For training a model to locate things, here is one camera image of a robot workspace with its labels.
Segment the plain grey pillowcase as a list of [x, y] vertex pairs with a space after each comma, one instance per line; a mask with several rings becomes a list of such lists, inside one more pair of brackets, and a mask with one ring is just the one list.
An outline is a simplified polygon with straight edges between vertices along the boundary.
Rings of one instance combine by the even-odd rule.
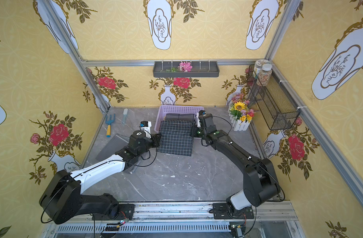
[[98, 153], [96, 156], [96, 160], [101, 162], [119, 150], [123, 149], [129, 143], [129, 138], [125, 136], [120, 136], [118, 134], [111, 137], [107, 145]]

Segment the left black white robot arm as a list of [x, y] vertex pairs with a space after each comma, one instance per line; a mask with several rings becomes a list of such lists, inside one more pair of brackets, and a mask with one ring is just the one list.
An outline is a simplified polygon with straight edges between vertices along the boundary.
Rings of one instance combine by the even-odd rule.
[[43, 212], [58, 225], [78, 215], [100, 214], [110, 219], [128, 215], [128, 210], [120, 207], [112, 195], [85, 195], [84, 192], [109, 176], [136, 166], [143, 154], [160, 144], [159, 133], [135, 131], [128, 145], [109, 158], [77, 171], [58, 171], [39, 200]]

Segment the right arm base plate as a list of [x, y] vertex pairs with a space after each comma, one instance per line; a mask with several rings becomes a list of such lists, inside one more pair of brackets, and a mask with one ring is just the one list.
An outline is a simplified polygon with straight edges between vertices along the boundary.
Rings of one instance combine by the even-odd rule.
[[209, 210], [213, 214], [214, 219], [254, 219], [254, 210], [251, 206], [241, 210], [236, 210], [233, 205], [228, 203], [214, 203], [212, 209]]

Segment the black grid pillowcase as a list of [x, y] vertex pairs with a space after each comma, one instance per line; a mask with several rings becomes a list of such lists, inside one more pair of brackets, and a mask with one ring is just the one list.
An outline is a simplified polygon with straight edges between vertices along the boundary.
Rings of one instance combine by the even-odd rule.
[[162, 121], [159, 152], [190, 157], [193, 148], [193, 126], [194, 123], [191, 121]]

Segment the purple plastic basket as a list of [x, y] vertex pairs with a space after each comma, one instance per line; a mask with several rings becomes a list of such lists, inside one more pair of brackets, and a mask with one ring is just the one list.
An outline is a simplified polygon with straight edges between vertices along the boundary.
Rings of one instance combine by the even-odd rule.
[[167, 114], [197, 114], [199, 111], [205, 110], [201, 106], [176, 106], [176, 105], [162, 105], [159, 107], [158, 115], [155, 123], [154, 130], [159, 132], [161, 121], [164, 120]]

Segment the grey checked pillowcase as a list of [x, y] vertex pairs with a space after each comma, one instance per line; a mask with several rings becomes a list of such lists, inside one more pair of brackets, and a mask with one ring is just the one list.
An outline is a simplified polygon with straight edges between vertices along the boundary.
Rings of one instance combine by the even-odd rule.
[[166, 121], [195, 121], [195, 114], [166, 114], [165, 120]]

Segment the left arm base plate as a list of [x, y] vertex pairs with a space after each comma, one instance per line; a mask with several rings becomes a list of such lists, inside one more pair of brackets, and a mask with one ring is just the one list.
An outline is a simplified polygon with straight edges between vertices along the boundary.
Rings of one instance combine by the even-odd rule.
[[93, 221], [108, 221], [108, 220], [124, 220], [131, 221], [134, 215], [135, 205], [133, 203], [124, 203], [113, 206], [106, 214], [93, 214]]

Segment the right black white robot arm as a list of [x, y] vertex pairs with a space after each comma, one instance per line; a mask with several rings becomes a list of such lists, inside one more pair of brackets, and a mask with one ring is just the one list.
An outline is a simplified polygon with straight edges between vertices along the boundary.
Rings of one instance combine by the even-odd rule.
[[276, 172], [269, 159], [260, 159], [235, 143], [228, 133], [218, 130], [212, 114], [204, 110], [197, 114], [195, 137], [201, 138], [202, 145], [212, 147], [225, 155], [243, 174], [243, 189], [227, 199], [234, 210], [259, 207], [283, 191]]

